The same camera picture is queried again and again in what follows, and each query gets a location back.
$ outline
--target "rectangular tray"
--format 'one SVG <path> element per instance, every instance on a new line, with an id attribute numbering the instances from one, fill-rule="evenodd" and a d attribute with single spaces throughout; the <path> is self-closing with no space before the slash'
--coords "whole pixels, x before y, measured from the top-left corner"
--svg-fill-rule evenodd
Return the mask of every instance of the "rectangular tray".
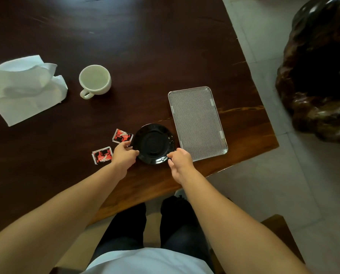
<path id="1" fill-rule="evenodd" d="M 180 147 L 193 161 L 224 155 L 227 142 L 209 87 L 196 87 L 168 93 Z"/>

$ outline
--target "person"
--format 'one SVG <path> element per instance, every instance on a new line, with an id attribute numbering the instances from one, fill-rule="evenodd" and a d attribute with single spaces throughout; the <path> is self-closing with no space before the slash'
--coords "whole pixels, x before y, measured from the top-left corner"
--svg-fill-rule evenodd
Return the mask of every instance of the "person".
<path id="1" fill-rule="evenodd" d="M 49 273 L 97 212 L 139 152 L 129 141 L 112 162 L 0 232 L 0 273 Z M 226 273 L 309 273 L 268 228 L 220 194 L 177 148 L 168 164 L 182 197 L 164 200 L 162 248 L 143 248 L 144 203 L 118 213 L 84 273 L 212 273 L 207 236 Z"/>

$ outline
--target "cup handle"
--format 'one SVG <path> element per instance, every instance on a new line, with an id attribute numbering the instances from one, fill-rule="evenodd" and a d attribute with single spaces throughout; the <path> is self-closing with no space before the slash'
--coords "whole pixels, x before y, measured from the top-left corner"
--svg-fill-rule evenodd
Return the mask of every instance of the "cup handle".
<path id="1" fill-rule="evenodd" d="M 83 90 L 81 90 L 81 92 L 80 92 L 80 96 L 81 96 L 81 98 L 87 100 L 87 99 L 90 99 L 91 97 L 93 97 L 94 94 L 93 94 L 93 93 L 90 93 L 90 92 L 87 91 L 86 89 L 83 89 Z"/>

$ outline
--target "white cup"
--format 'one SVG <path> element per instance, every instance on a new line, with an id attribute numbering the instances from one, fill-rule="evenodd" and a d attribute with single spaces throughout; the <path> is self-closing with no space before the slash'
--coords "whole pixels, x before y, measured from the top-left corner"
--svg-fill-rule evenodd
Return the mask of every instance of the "white cup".
<path id="1" fill-rule="evenodd" d="M 79 82 L 84 88 L 80 92 L 81 98 L 90 99 L 94 95 L 102 95 L 112 86 L 109 71 L 101 65 L 89 65 L 79 75 Z"/>

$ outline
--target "white paper napkin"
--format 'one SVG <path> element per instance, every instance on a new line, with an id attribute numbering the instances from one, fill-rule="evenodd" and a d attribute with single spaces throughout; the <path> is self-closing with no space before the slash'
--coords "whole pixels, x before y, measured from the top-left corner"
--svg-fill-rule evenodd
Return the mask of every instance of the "white paper napkin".
<path id="1" fill-rule="evenodd" d="M 66 98 L 62 76 L 54 77 L 56 64 L 39 55 L 0 64 L 0 114 L 8 126 L 17 124 Z"/>

